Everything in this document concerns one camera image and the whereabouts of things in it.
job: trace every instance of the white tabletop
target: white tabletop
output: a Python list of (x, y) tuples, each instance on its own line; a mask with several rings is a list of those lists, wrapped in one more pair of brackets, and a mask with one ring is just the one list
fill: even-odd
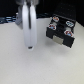
[(32, 52), (15, 23), (0, 24), (0, 84), (84, 84), (84, 27), (76, 23), (72, 48), (46, 37), (51, 18), (37, 20)]

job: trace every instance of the white surface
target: white surface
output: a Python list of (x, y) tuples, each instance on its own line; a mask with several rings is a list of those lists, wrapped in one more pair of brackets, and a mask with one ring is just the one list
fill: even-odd
[(50, 19), (37, 20), (32, 52), (15, 23), (0, 24), (0, 84), (84, 84), (84, 27), (76, 24), (72, 48), (46, 37)]

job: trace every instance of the black object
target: black object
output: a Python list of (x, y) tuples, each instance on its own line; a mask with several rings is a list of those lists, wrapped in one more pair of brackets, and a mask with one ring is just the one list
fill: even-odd
[[(58, 17), (59, 21), (54, 21), (53, 17)], [(73, 23), (73, 26), (67, 25), (67, 21)], [(74, 27), (76, 23), (75, 7), (69, 4), (60, 3), (52, 16), (50, 24), (53, 23), (57, 24), (55, 25), (56, 30), (47, 27), (46, 36), (51, 39), (53, 39), (53, 36), (61, 38), (63, 40), (62, 44), (71, 48), (75, 38), (73, 36), (66, 35), (64, 32), (66, 31), (66, 28), (69, 27), (71, 32), (74, 33)]]

